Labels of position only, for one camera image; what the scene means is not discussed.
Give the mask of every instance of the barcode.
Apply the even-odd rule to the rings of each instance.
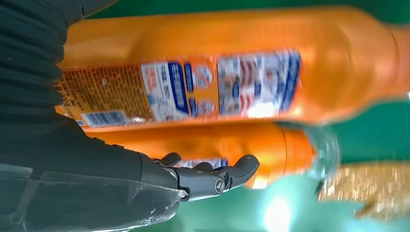
[[[107,127],[124,125],[127,123],[127,116],[124,111],[106,111],[81,114],[84,121],[90,127]]]

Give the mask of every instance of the bottle neck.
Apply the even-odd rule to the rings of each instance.
[[[390,95],[404,96],[410,92],[410,27],[390,27],[396,43],[396,76],[393,78]]]

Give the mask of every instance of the gold object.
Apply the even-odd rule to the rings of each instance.
[[[324,183],[319,200],[364,202],[357,217],[410,217],[410,162],[342,165],[334,179]]]

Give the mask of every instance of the glossy bottle surface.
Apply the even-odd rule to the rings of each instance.
[[[409,60],[410,33],[400,28],[394,32],[395,36],[366,13],[345,7],[85,20],[70,28],[60,67],[297,51],[301,63],[289,108],[260,112],[260,116],[257,112],[252,120],[322,123],[351,117],[375,101],[410,90],[410,72],[403,68]],[[244,119],[249,118],[212,117],[206,123]],[[203,122],[190,119],[183,123]]]
[[[304,172],[316,158],[316,148],[303,130],[285,129],[272,123],[156,128],[88,133],[88,136],[158,159],[177,152],[183,161],[223,158],[233,165],[243,155],[252,154],[260,162],[255,177],[247,184],[252,188],[264,188],[284,174]]]

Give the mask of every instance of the white label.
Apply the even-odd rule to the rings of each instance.
[[[299,74],[297,51],[218,60],[221,115],[269,117],[289,108]]]
[[[178,70],[175,71],[176,65],[173,64],[171,70],[179,75]],[[189,117],[188,112],[179,110],[179,108],[184,107],[183,104],[186,104],[185,86],[181,86],[178,82],[178,80],[183,82],[182,72],[180,76],[175,77],[174,75],[173,80],[171,80],[169,63],[162,62],[141,65],[141,73],[156,121],[181,120]]]

